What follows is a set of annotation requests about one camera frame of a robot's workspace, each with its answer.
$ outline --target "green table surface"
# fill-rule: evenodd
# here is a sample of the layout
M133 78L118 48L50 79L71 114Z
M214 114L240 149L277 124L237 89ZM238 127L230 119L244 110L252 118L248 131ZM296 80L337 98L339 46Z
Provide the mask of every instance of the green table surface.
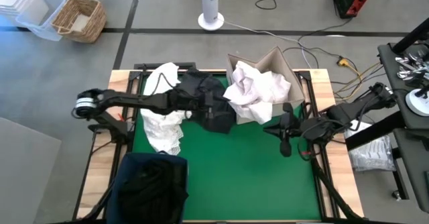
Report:
M227 85L226 77L218 78ZM276 122L278 117L265 125ZM292 156L284 158L280 140L262 131L265 125L235 125L221 134L181 124L179 156L189 165L184 220L320 219L311 165L298 155L298 138L291 141ZM140 114L133 152L154 152Z

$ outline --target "gray floor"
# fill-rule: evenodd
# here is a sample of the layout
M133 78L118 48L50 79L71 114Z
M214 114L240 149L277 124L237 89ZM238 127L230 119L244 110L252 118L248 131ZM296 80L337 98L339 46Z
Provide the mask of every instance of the gray floor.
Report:
M101 0L107 12L107 27L123 28L132 0ZM278 0L278 8L263 11L257 0L220 0L219 9L227 21L261 30L319 30L343 22L334 15L332 0ZM429 0L368 0L359 16L335 30L356 32L407 32L429 14ZM139 0L133 28L198 29L200 0ZM0 18L0 26L8 23ZM234 27L224 25L225 29ZM0 117L20 123L54 138L62 145L50 175L36 223L68 220L72 216L90 149L90 131L85 121L71 118L76 94L89 88L105 88L122 34L103 33L93 45L63 39L41 40L30 32L0 32ZM398 38L306 37L308 47L323 47L351 58L359 70L376 63L377 46ZM121 69L137 63L196 62L199 68L224 68L227 54L257 60L274 46L296 47L271 36L210 34L131 34ZM339 68L336 58L315 52L320 67L327 68L331 80L348 81L355 75ZM294 68L307 68L299 50L285 53ZM315 61L306 55L310 64ZM370 80L363 92L384 76ZM370 112L378 121L395 109ZM390 173L356 173L365 216L378 221L427 223L415 198L396 202Z

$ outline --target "white cloth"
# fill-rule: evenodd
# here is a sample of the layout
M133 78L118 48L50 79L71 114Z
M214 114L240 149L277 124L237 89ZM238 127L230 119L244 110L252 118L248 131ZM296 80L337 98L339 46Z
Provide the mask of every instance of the white cloth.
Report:
M258 69L238 61L233 72L233 84L223 97L240 117L257 121L259 124L271 120L273 103L288 100L290 83L283 75L274 72L263 74Z
M155 69L146 80L143 94L151 95L152 93L164 93L171 89L167 81L175 86L180 83L178 80L177 70L179 69L173 63L165 63ZM169 154L177 155L180 152L179 139L183 137L180 129L182 120L185 119L184 111L174 111L169 115L155 114L148 109L141 109L140 114L143 117L143 128L146 132L150 145L157 151L165 151Z

